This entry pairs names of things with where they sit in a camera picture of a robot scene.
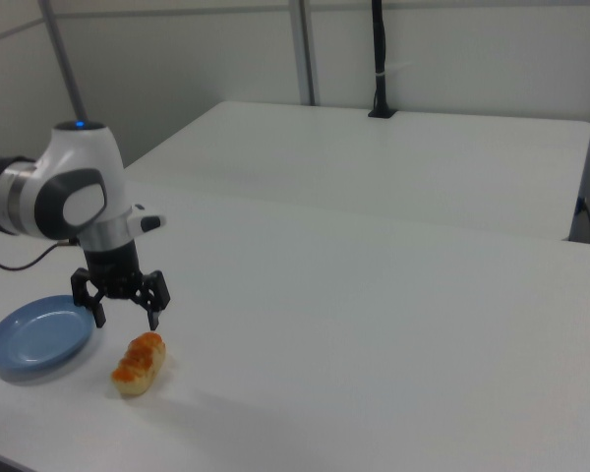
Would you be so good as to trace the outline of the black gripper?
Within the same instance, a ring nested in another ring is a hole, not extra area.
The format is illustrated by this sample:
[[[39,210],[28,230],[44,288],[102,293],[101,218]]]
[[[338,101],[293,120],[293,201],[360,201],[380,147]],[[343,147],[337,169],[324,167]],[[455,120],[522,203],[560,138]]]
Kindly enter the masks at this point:
[[[97,328],[106,323],[101,303],[105,296],[133,300],[147,312],[149,329],[157,330],[170,293],[161,270],[142,274],[134,241],[109,251],[85,251],[85,259],[88,270],[80,267],[71,276],[73,301],[91,313]],[[94,295],[89,293],[88,284],[96,289]]]

